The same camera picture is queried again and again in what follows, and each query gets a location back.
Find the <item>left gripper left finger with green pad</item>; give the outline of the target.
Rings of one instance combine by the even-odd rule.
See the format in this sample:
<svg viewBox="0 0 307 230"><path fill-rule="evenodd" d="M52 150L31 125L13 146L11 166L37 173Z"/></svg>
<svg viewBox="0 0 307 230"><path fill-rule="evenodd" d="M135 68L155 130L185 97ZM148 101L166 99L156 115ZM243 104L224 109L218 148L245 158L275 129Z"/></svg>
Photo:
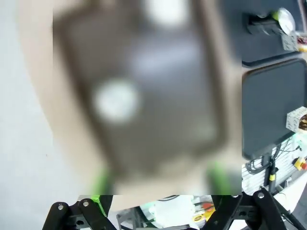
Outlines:
<svg viewBox="0 0 307 230"><path fill-rule="evenodd" d="M65 202L54 203L43 230L117 230L108 219L114 192L112 179L111 171L104 170L88 198L71 206Z"/></svg>

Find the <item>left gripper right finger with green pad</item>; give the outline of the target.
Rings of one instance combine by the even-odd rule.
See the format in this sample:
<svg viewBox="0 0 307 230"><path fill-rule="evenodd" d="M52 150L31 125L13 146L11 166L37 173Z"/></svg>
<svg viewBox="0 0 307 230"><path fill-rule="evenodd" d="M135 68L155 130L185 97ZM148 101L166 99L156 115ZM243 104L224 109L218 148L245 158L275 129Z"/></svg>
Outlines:
<svg viewBox="0 0 307 230"><path fill-rule="evenodd" d="M212 212L203 230L300 230L295 208L300 201L300 173L295 172L270 193L262 187L253 194L235 192L237 178L214 167L209 171Z"/></svg>

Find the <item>white ridged metal panel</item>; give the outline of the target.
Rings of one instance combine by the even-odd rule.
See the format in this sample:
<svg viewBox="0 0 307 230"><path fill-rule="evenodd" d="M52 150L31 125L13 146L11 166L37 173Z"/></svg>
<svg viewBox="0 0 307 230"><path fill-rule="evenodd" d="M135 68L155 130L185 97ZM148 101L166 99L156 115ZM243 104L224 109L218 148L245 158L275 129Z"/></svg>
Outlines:
<svg viewBox="0 0 307 230"><path fill-rule="evenodd" d="M255 160L242 165L242 191L253 194L262 187L268 188L270 160L275 158L276 185L282 184L298 170L294 167L294 161L303 157L307 161L307 140L293 135L278 147Z"/></svg>

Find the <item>yellow red emergency stop button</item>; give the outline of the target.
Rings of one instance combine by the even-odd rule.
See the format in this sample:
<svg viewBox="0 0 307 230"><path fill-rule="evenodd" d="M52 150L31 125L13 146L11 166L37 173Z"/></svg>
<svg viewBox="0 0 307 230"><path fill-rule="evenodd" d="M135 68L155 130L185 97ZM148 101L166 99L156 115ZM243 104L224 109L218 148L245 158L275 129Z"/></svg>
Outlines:
<svg viewBox="0 0 307 230"><path fill-rule="evenodd" d="M306 162L305 158L303 158L303 157L298 157L298 158L294 161L294 167L295 167L297 170L299 170L299 171L301 171L301 170L303 170L303 171L307 170L307 162Z"/></svg>

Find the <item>white plastic bag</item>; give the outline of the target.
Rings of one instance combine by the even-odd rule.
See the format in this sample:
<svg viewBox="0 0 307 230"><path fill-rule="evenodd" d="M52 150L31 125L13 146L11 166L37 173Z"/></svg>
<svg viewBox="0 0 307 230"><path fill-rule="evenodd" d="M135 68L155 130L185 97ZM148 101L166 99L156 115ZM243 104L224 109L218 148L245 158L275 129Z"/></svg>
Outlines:
<svg viewBox="0 0 307 230"><path fill-rule="evenodd" d="M141 205L146 218L158 227L192 225L195 206L193 195L179 195L167 200L156 200Z"/></svg>

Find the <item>white patterned donut box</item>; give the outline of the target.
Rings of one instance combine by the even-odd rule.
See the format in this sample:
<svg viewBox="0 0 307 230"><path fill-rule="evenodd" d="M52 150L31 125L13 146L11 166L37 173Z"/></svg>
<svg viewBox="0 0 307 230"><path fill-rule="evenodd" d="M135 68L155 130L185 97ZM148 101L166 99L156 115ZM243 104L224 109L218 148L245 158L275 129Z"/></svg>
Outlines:
<svg viewBox="0 0 307 230"><path fill-rule="evenodd" d="M283 34L282 44L283 49L286 51L307 52L307 45L301 45L297 42L298 36L307 36L307 32L292 32L290 35Z"/></svg>
<svg viewBox="0 0 307 230"><path fill-rule="evenodd" d="M286 117L286 128L295 133L307 133L299 129L299 120L305 114L307 114L307 108L303 106L289 112Z"/></svg>

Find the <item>black plastic tray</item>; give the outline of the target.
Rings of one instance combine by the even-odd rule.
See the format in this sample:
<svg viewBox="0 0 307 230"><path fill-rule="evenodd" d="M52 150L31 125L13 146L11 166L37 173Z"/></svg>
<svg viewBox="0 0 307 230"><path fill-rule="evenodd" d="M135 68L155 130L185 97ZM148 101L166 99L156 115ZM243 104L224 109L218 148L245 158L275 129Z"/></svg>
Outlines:
<svg viewBox="0 0 307 230"><path fill-rule="evenodd" d="M233 55L243 66L255 67L298 54L283 49L279 34L251 34L246 28L249 15L264 16L286 8L294 17L296 29L302 31L298 0L217 0L217 3Z"/></svg>
<svg viewBox="0 0 307 230"><path fill-rule="evenodd" d="M307 62L296 58L247 72L242 81L242 156L254 160L290 137L287 113L307 107Z"/></svg>

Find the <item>black Pepsi can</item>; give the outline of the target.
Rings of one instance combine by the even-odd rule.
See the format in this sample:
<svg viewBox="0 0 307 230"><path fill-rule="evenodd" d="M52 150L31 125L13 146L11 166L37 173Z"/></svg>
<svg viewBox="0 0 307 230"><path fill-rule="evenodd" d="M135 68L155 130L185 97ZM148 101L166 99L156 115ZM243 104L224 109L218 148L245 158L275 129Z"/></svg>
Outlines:
<svg viewBox="0 0 307 230"><path fill-rule="evenodd" d="M181 26L189 20L188 0L143 0L146 16L154 24Z"/></svg>
<svg viewBox="0 0 307 230"><path fill-rule="evenodd" d="M291 35L296 29L296 23L292 14L286 8L279 8L265 17L250 15L246 28L253 35L258 33Z"/></svg>
<svg viewBox="0 0 307 230"><path fill-rule="evenodd" d="M126 80L108 80L93 90L93 110L99 119L113 124L131 121L139 112L142 97L138 88Z"/></svg>

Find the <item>black metal frame stand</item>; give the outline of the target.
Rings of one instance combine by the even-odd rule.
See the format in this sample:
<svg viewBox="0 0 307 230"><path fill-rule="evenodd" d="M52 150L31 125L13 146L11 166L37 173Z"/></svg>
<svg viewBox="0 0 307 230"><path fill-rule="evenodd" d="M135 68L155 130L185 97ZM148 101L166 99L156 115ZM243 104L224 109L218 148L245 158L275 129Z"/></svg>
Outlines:
<svg viewBox="0 0 307 230"><path fill-rule="evenodd" d="M138 230L148 227L140 207L125 209L119 212L116 217L119 230Z"/></svg>

